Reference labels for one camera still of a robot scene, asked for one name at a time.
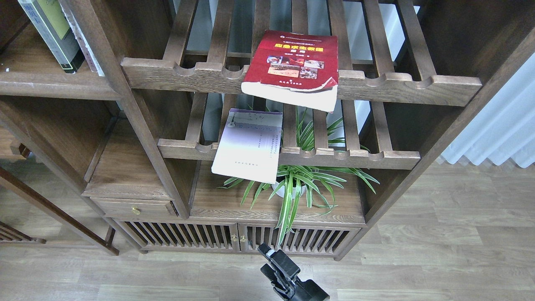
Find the drawer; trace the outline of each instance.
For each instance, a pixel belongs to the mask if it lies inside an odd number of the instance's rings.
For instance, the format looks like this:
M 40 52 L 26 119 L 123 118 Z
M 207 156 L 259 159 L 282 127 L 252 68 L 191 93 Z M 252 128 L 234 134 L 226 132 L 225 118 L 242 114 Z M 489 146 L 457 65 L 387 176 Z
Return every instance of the drawer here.
M 91 198 L 105 213 L 106 217 L 147 219 L 176 216 L 171 201 Z

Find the red cover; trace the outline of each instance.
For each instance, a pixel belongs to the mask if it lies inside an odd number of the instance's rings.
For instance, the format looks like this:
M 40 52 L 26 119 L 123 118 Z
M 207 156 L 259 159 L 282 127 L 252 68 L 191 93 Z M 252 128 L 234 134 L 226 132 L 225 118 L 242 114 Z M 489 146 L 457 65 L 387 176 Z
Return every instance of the red cover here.
M 266 31 L 244 82 L 320 91 L 338 84 L 338 38 Z

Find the wooden bookshelf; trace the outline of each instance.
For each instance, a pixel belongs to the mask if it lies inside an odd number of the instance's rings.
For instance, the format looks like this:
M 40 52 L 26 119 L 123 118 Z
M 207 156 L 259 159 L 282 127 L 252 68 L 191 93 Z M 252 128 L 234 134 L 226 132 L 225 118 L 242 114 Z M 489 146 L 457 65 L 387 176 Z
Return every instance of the wooden bookshelf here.
M 208 166 L 217 142 L 205 145 L 202 137 L 207 93 L 232 99 L 241 92 L 250 58 L 270 25 L 270 1 L 256 1 L 250 16 L 234 16 L 237 2 L 219 0 L 208 51 L 187 49 L 198 1 L 182 0 L 175 20 L 167 1 L 62 2 L 80 23 L 106 77 L 87 66 L 77 74 L 63 74 L 34 29 L 15 31 L 18 36 L 5 39 L 10 42 L 0 54 L 2 124 L 72 189 L 100 198 L 82 196 L 142 251 L 255 252 L 264 240 L 273 244 L 277 203 L 259 200 L 247 210 L 239 206 L 240 189 L 216 189 L 223 179 L 211 175 Z M 353 2 L 364 10 L 373 56 L 369 62 L 351 59 L 351 20 L 344 18 L 348 5 L 328 0 L 325 11 L 331 33 L 339 37 L 338 96 L 346 148 L 329 148 L 325 114 L 314 112 L 316 149 L 300 150 L 295 145 L 295 107 L 284 106 L 280 153 L 281 164 L 370 168 L 381 182 L 377 194 L 348 184 L 330 215 L 318 217 L 302 208 L 300 228 L 282 247 L 337 260 L 535 51 L 532 2 Z M 379 3 L 396 5 L 406 38 L 394 61 Z M 420 6 L 418 15 L 413 5 Z M 292 31 L 307 33 L 311 16 L 303 9 L 306 2 L 293 0 L 292 6 Z M 228 52 L 230 24 L 237 18 L 254 19 L 247 53 Z M 355 131 L 353 99 L 371 101 L 372 113 L 361 134 Z M 119 144 L 107 138 L 110 121 L 118 116 L 113 101 L 132 127 Z M 232 104 L 225 101 L 223 111 Z M 141 205 L 151 204 L 154 211 L 149 208 L 144 218 L 147 207 Z

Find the white curtain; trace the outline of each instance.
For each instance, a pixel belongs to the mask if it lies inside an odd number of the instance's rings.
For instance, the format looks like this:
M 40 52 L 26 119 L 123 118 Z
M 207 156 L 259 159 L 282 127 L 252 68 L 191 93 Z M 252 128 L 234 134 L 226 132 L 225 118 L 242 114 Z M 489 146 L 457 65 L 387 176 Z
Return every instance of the white curtain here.
M 465 156 L 475 165 L 489 159 L 501 165 L 511 158 L 526 168 L 535 162 L 535 54 L 446 148 L 454 164 Z

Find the red book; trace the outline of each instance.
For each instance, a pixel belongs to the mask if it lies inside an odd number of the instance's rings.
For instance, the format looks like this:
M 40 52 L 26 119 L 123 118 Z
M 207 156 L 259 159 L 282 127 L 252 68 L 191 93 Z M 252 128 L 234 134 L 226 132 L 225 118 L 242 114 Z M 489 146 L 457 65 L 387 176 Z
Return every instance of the red book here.
M 338 88 L 336 36 L 266 31 L 241 89 L 245 94 L 325 112 Z

